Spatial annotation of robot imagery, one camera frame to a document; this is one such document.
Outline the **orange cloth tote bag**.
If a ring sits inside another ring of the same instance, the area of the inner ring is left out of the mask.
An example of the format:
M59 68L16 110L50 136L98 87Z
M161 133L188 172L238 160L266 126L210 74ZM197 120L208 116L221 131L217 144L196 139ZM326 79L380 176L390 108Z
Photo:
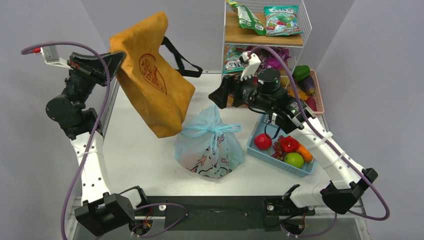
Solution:
M158 12L109 39L110 52L124 52L115 76L128 100L158 138L172 137L183 122L203 69L184 66L186 58L165 36L168 18Z

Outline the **light blue plastic grocery bag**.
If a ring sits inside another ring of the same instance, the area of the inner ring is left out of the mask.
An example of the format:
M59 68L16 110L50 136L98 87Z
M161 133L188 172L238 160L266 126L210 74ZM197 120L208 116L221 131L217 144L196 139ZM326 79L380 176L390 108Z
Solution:
M239 124L226 124L220 109L210 105L184 124L176 137L176 161L201 177L220 179L244 162L244 153L236 133Z

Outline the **green snack bag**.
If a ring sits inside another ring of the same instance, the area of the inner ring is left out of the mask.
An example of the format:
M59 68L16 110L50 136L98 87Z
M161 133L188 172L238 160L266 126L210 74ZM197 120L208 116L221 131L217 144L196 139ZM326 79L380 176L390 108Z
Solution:
M253 30L259 36L266 35L264 25L247 6L235 0L226 0L225 2L237 14L238 26L241 29Z

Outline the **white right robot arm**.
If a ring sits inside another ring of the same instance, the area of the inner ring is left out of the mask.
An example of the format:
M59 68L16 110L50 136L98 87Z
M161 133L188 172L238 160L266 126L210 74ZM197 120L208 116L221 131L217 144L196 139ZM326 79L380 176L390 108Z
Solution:
M232 95L234 107L246 104L264 112L278 130L306 147L328 174L328 183L292 186L283 196L282 206L286 213L294 215L302 208L326 206L344 215L376 180L378 173L350 159L335 143L332 133L323 128L314 112L289 95L280 81L280 72L272 68L261 71L256 80L226 75L208 98L224 109L228 96Z

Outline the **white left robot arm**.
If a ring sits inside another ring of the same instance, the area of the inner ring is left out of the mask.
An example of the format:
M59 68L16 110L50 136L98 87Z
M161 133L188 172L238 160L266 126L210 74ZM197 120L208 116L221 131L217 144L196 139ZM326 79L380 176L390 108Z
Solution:
M105 87L107 75L115 76L125 56L122 51L101 54L108 67L105 71L96 56L73 52L67 61L69 70L63 91L46 105L47 116L70 139L81 168L81 206L75 209L75 218L96 237L133 223L135 214L143 215L149 210L149 201L139 186L112 192L103 155L102 125L95 124L96 110L86 108L95 86Z

